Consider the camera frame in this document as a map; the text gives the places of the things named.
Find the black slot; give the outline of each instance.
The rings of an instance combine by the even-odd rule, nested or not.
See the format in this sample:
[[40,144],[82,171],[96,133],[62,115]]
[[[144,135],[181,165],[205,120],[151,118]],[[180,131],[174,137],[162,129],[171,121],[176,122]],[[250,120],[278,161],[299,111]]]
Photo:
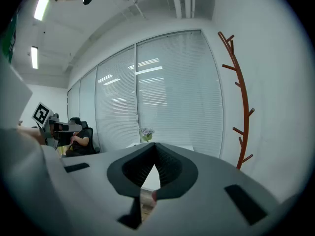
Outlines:
[[79,164],[75,164],[75,165],[65,166],[64,169],[67,173],[69,173],[69,172],[85,169],[88,167],[89,167],[89,165],[87,163],[79,163]]
[[250,225],[267,216],[267,213],[240,186],[234,184],[224,189]]

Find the black chair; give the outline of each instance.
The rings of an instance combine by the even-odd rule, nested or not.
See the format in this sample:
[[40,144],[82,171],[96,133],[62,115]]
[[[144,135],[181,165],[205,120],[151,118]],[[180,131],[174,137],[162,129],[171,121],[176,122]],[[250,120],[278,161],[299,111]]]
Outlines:
[[81,126],[82,126],[82,129],[87,129],[89,127],[86,121],[82,121]]
[[90,142],[89,142],[90,151],[92,151],[92,154],[98,154],[100,152],[100,148],[99,147],[94,148],[93,146],[93,129],[89,128],[86,121],[82,121],[81,126],[82,126],[82,129],[87,130],[90,135]]

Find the desk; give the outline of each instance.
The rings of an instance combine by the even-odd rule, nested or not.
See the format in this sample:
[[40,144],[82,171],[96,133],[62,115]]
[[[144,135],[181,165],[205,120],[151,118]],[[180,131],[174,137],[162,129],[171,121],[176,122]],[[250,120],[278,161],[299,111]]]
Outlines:
[[[132,143],[128,147],[132,147],[138,144],[140,143]],[[176,145],[176,146],[194,151],[191,145]],[[148,191],[154,191],[161,188],[161,185],[159,182],[158,170],[155,165],[153,165],[153,168],[151,169],[149,175],[147,176],[147,179],[144,181],[141,188]]]

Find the white panel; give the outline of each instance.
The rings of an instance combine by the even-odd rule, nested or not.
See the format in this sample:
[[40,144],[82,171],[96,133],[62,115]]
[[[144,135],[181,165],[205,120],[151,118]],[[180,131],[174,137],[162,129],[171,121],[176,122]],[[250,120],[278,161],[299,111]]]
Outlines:
[[81,79],[80,83],[80,120],[86,121],[93,129],[93,145],[99,147],[95,121],[95,79],[96,68]]
[[72,117],[80,117],[79,114],[80,81],[73,85],[68,92],[68,120]]
[[134,48],[105,60],[97,68],[95,114],[102,152],[140,142],[135,96]]
[[137,63],[139,124],[155,130],[152,141],[191,145],[194,151],[219,157],[221,88],[201,32],[144,41],[137,46]]

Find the fluorescent light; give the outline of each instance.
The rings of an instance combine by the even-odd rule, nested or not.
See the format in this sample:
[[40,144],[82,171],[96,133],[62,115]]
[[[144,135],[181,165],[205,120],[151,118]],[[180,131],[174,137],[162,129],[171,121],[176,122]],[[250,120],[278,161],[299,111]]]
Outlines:
[[108,75],[105,76],[104,78],[99,79],[99,80],[98,80],[98,83],[100,83],[100,82],[102,82],[102,81],[104,81],[104,80],[107,80],[107,79],[109,79],[109,78],[112,77],[112,76],[113,76],[113,75],[108,74]]
[[34,17],[36,19],[38,19],[40,21],[43,20],[43,16],[44,16],[45,9],[46,9],[48,2],[49,2],[49,0],[38,0],[36,11],[34,14]]
[[38,66],[37,66],[37,51],[38,51],[37,47],[35,47],[35,46],[31,47],[31,63],[32,63],[34,69],[38,69]]
[[[147,60],[144,62],[140,62],[140,63],[138,63],[138,66],[148,65],[148,64],[155,63],[155,62],[159,62],[159,59],[156,58],[156,59],[151,59],[151,60]],[[132,69],[134,69],[134,65],[128,66],[128,68],[130,70],[132,70]]]
[[152,72],[152,71],[156,71],[156,70],[161,70],[161,69],[163,69],[163,67],[161,67],[161,66],[154,67],[154,68],[149,68],[149,69],[146,69],[146,70],[135,72],[135,75],[138,75],[138,74],[141,74],[141,73]]
[[139,63],[138,66],[148,65],[148,64],[155,63],[155,62],[159,62],[159,60],[142,62],[142,63]]
[[152,78],[147,80],[141,80],[140,83],[150,83],[150,82],[157,82],[157,81],[163,81],[164,78]]
[[167,103],[158,103],[157,105],[167,105]]
[[104,85],[106,86],[106,85],[112,84],[112,83],[114,83],[114,82],[116,82],[116,81],[119,81],[119,80],[120,80],[120,79],[114,79],[114,80],[112,80],[112,81],[106,82]]
[[112,101],[126,101],[126,98],[117,98],[117,99],[112,99]]

